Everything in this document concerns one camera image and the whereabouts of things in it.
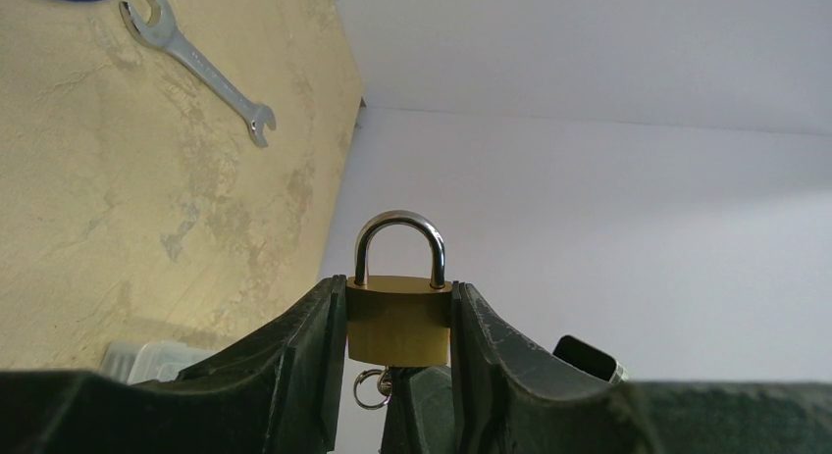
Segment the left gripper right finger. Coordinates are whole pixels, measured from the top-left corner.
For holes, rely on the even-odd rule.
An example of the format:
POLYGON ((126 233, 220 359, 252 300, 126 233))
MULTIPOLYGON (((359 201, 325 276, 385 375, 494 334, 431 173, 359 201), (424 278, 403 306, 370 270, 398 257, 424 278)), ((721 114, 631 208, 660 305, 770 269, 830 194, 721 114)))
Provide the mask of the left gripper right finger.
POLYGON ((456 282, 451 304, 457 452, 617 452, 608 383, 508 324, 474 285, 456 282))

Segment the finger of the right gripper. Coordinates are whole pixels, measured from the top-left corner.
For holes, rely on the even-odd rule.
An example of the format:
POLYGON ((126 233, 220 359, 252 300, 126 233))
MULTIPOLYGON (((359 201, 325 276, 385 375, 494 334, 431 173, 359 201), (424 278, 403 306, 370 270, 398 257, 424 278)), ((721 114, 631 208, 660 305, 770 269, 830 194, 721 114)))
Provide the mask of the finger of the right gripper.
POLYGON ((382 454, 455 451, 455 420, 448 366, 394 368, 382 454))

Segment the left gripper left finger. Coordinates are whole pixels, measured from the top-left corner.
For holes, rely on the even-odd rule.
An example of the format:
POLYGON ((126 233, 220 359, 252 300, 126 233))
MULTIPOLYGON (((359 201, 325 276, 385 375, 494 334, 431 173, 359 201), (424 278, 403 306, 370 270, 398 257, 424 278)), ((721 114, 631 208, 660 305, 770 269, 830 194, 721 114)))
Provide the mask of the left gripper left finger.
POLYGON ((329 453, 335 447, 346 339, 345 278, 188 369, 190 453, 329 453))

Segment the key with ring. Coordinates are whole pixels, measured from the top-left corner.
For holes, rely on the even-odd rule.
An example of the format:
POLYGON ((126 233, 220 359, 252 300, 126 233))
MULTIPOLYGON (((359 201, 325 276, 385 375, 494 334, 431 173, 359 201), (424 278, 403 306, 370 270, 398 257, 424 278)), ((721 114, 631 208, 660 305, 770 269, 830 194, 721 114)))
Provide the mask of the key with ring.
POLYGON ((358 407, 366 411, 386 408, 391 401, 392 379, 389 368, 374 368, 360 372, 352 384, 353 399, 358 407), (371 383, 379 396, 376 401, 367 402, 361 398, 362 386, 371 383))

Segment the brass padlock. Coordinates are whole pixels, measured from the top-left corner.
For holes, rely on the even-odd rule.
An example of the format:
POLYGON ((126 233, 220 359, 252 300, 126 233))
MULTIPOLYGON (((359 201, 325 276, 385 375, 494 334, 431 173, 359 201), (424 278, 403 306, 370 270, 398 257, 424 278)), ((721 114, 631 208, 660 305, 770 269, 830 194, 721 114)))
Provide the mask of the brass padlock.
POLYGON ((434 224, 406 210, 375 216, 356 238, 354 276, 346 282, 348 357, 384 367, 445 365, 451 291, 445 277, 444 240, 434 224), (370 274, 370 245, 378 232, 392 226, 411 227, 425 238, 431 258, 428 277, 370 274))

